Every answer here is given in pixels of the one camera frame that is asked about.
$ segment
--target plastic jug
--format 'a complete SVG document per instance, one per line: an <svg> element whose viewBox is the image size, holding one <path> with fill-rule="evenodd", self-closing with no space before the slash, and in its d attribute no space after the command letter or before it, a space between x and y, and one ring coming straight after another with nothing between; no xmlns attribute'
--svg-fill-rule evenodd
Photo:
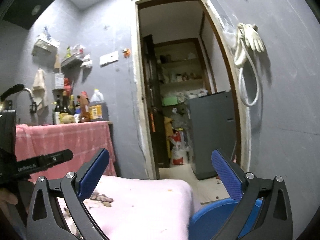
<svg viewBox="0 0 320 240"><path fill-rule="evenodd" d="M91 122L109 121L107 104L98 89L94 90L93 96L90 99L89 112Z"/></svg>

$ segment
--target human hand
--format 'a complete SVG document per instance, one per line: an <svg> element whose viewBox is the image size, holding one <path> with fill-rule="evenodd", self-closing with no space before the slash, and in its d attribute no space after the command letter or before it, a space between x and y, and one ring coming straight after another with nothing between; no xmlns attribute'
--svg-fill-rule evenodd
<svg viewBox="0 0 320 240"><path fill-rule="evenodd" d="M0 201L5 201L12 205L16 205L18 203L17 197L6 188L0 188Z"/></svg>

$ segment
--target door frame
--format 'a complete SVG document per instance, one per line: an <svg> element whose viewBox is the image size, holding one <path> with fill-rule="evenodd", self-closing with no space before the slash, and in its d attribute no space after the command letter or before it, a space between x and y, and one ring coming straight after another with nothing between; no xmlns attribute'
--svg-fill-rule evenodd
<svg viewBox="0 0 320 240"><path fill-rule="evenodd" d="M148 179L156 179L156 167L153 158L151 135L149 129L147 104L145 102L145 86L143 78L142 53L140 44L140 24L139 9L164 3L191 0L132 0L130 4L130 21L131 21L131 42L132 42L132 60L134 82L136 83L136 100L137 100L137 118L139 124L139 136L143 154L145 156L145 169ZM228 72L233 102L235 108L236 129L238 142L237 163L244 171L248 171L250 166L251 155L251 131L250 131L250 113L249 110L241 103L238 90L239 71L234 65L233 55L224 38L224 24L217 10L210 0L198 0L208 17L212 30L218 41L220 50L223 55L224 63Z"/></svg>

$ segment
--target pink tablecloth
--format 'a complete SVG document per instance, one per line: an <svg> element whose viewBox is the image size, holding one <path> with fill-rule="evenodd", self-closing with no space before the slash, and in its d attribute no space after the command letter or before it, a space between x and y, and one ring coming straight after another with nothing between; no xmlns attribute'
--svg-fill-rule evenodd
<svg viewBox="0 0 320 240"><path fill-rule="evenodd" d="M89 161L99 148L110 153L110 162L104 175L116 176L109 124L107 122L86 122L48 126L17 125L15 154L18 161L46 155L64 149L73 152L73 159L54 166L47 171L32 174L32 181L40 175L47 179L63 178L69 171L77 171Z"/></svg>

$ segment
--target black speaker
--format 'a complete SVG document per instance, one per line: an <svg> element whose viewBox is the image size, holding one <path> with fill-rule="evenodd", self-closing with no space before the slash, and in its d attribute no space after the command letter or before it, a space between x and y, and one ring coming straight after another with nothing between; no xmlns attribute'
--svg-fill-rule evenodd
<svg viewBox="0 0 320 240"><path fill-rule="evenodd" d="M4 0L9 3L4 10L3 20L27 30L54 0Z"/></svg>

